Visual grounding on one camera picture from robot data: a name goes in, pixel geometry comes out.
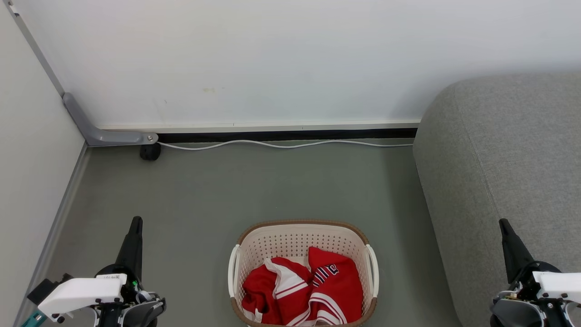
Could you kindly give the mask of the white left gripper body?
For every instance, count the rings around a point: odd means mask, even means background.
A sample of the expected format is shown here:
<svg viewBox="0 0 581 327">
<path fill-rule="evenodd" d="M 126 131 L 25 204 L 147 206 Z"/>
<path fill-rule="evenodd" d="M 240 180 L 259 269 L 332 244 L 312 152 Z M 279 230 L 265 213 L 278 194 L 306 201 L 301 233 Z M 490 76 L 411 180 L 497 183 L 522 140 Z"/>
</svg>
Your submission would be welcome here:
<svg viewBox="0 0 581 327">
<path fill-rule="evenodd" d="M 56 319 L 84 307 L 125 309 L 135 301 L 136 287 L 140 286 L 142 267 L 114 263 L 92 278 L 72 277 L 58 283 L 38 305 L 39 310 Z"/>
</svg>

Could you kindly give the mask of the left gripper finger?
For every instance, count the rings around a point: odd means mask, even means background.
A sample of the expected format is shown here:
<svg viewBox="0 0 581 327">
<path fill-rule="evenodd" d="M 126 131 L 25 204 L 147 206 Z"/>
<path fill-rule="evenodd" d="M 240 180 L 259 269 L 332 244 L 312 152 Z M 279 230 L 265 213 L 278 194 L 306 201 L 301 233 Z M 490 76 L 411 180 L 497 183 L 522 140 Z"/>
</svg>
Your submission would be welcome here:
<svg viewBox="0 0 581 327">
<path fill-rule="evenodd" d="M 116 259 L 116 264 L 130 270 L 141 280 L 143 273 L 143 218 L 133 217 Z"/>
</svg>

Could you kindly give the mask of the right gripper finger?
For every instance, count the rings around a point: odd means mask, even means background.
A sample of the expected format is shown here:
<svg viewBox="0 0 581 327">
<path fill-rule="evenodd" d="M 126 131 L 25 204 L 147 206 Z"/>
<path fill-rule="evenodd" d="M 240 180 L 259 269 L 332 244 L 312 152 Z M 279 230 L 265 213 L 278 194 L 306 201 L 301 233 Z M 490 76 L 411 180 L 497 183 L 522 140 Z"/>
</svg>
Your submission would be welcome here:
<svg viewBox="0 0 581 327">
<path fill-rule="evenodd" d="M 508 219 L 500 219 L 502 251 L 508 283 L 518 281 L 523 270 L 535 261 L 521 238 L 516 234 Z"/>
</svg>

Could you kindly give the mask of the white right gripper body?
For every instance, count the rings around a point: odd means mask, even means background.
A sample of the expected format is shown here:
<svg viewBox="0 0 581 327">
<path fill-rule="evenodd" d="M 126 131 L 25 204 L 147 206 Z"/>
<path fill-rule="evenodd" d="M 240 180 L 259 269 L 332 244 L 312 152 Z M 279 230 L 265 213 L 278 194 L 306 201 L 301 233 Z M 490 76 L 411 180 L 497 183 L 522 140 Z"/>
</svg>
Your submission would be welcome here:
<svg viewBox="0 0 581 327">
<path fill-rule="evenodd" d="M 509 263 L 508 281 L 510 292 L 521 301 L 581 302 L 581 274 L 561 273 L 546 262 Z"/>
</svg>

